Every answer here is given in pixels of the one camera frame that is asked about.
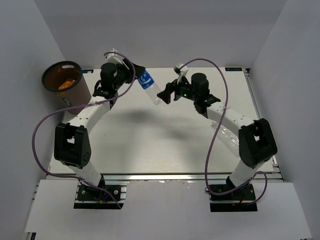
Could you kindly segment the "blue label clear bottle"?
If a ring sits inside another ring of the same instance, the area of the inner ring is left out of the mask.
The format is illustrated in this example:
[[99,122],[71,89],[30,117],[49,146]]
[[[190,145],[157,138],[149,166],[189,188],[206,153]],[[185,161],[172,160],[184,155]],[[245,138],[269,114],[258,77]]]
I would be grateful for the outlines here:
[[143,71],[142,75],[138,77],[137,80],[155,105],[159,105],[163,102],[162,99],[158,97],[161,89],[146,70]]

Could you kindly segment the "orange juice bottle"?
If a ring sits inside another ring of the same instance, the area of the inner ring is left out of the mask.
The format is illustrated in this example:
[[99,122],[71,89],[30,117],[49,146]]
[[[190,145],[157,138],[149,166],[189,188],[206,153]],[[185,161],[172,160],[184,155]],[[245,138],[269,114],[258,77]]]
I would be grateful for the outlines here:
[[62,85],[60,85],[59,86],[59,90],[64,90],[64,89],[66,89],[67,88],[67,86],[65,85],[65,82],[62,84]]

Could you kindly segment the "clear bottle blue-white cap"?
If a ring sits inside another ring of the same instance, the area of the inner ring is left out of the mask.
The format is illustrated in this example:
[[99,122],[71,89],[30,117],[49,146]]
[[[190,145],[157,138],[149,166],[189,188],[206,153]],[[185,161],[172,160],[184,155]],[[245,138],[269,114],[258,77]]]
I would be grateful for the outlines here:
[[217,132],[217,138],[231,151],[234,155],[239,154],[239,138],[229,129],[220,126]]

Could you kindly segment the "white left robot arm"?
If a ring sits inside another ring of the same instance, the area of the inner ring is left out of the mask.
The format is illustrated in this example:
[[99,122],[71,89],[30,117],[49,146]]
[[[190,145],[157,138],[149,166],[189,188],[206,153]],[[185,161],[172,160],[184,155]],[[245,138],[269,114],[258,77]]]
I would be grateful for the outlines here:
[[98,121],[115,105],[118,90],[143,75],[145,67],[124,63],[105,63],[101,66],[100,80],[94,86],[90,106],[72,120],[59,123],[55,128],[54,158],[68,166],[76,178],[86,186],[88,193],[99,200],[105,196],[105,180],[91,163],[92,149],[89,134]]

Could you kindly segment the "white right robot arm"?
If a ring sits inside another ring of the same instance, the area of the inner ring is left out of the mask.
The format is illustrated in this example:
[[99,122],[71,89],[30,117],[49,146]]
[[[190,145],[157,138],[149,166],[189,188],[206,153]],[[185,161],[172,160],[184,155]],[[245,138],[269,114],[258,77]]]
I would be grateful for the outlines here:
[[183,76],[180,80],[167,83],[157,96],[169,104],[172,94],[175,101],[180,98],[193,101],[199,114],[237,136],[240,161],[227,177],[225,188],[220,195],[226,194],[233,200],[238,199],[255,172],[278,152],[269,122],[264,118],[250,119],[225,106],[219,98],[210,93],[209,81],[203,73],[194,73],[191,81]]

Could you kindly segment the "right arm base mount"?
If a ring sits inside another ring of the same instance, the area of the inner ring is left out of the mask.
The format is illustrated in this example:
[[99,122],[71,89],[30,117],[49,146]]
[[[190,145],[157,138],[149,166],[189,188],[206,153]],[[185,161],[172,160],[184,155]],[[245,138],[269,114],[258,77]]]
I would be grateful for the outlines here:
[[209,194],[210,211],[212,213],[257,212],[256,195],[253,185],[236,190],[226,195],[213,195],[206,187],[204,191]]

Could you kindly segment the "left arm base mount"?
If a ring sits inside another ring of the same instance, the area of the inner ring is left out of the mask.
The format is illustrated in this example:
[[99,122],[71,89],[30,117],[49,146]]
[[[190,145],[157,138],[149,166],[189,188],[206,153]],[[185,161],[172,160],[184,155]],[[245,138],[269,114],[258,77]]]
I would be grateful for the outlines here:
[[[125,184],[105,184],[105,189],[114,197],[122,208],[126,198]],[[77,186],[73,208],[79,210],[120,210],[112,197],[105,191],[100,191],[85,184]]]

